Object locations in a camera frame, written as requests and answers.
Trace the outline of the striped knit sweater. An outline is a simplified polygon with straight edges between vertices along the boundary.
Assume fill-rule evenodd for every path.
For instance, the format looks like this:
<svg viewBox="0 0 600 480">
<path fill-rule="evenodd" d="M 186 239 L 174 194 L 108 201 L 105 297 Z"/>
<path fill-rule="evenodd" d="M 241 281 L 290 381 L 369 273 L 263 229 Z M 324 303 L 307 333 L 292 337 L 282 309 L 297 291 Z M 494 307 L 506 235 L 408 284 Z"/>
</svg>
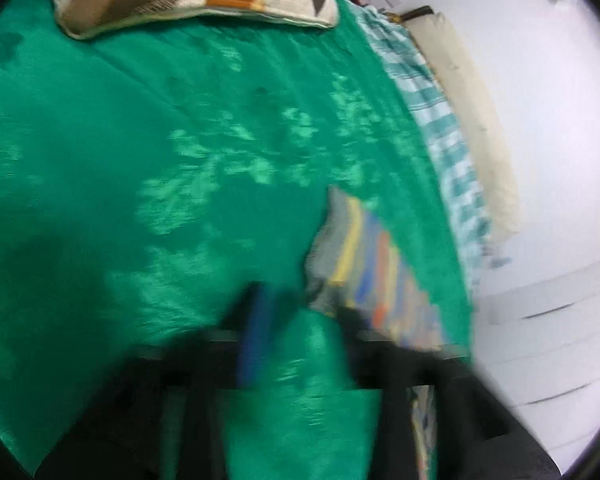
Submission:
<svg viewBox="0 0 600 480">
<path fill-rule="evenodd" d="M 325 223 L 306 258 L 311 308 L 354 312 L 363 330 L 401 347 L 440 350 L 449 343 L 439 308 L 418 284 L 391 234 L 362 200 L 332 186 Z"/>
</svg>

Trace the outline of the white wardrobe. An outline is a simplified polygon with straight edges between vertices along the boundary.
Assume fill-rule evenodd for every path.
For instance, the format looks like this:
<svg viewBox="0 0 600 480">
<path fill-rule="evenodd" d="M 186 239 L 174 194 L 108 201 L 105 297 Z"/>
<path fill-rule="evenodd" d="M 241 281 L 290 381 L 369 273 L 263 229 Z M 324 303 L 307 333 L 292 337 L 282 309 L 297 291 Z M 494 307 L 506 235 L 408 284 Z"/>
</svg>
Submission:
<svg viewBox="0 0 600 480">
<path fill-rule="evenodd" d="M 567 471 L 600 431 L 600 261 L 481 298 L 474 329 L 483 373 Z"/>
</svg>

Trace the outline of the green floral bedspread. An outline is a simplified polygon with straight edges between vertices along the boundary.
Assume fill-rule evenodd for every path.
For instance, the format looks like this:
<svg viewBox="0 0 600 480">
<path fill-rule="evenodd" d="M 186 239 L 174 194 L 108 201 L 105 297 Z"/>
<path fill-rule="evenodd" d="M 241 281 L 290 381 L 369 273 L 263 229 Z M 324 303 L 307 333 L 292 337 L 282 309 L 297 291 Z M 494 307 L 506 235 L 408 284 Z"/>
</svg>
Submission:
<svg viewBox="0 0 600 480">
<path fill-rule="evenodd" d="M 378 400 L 306 310 L 331 186 L 390 230 L 451 338 L 469 304 L 426 143 L 350 6 L 331 30 L 213 18 L 90 42 L 0 12 L 0 437 L 42 463 L 123 353 L 218 322 L 252 281 L 296 310 L 221 398 L 236 479 L 362 479 Z"/>
</svg>

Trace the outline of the cream padded headboard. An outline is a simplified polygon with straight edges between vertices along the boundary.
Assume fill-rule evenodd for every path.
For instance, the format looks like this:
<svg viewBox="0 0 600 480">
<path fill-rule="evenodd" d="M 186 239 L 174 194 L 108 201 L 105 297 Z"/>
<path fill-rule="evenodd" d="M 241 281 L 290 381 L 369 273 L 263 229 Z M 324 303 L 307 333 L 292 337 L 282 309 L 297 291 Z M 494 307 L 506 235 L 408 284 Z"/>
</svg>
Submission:
<svg viewBox="0 0 600 480">
<path fill-rule="evenodd" d="M 441 84 L 460 123 L 491 216 L 492 240 L 503 243 L 521 230 L 520 194 L 512 155 L 488 86 L 444 14 L 412 18 L 404 27 Z"/>
</svg>

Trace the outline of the teal plaid sheet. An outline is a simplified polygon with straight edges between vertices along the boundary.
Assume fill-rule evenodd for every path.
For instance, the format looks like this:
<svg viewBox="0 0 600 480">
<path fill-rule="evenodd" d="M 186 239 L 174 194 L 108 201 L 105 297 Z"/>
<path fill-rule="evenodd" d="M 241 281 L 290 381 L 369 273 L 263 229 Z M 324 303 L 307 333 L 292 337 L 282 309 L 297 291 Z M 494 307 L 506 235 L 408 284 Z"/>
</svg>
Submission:
<svg viewBox="0 0 600 480">
<path fill-rule="evenodd" d="M 372 6 L 350 6 L 425 141 L 469 289 L 478 284 L 491 218 L 468 143 L 449 99 L 406 28 Z"/>
</svg>

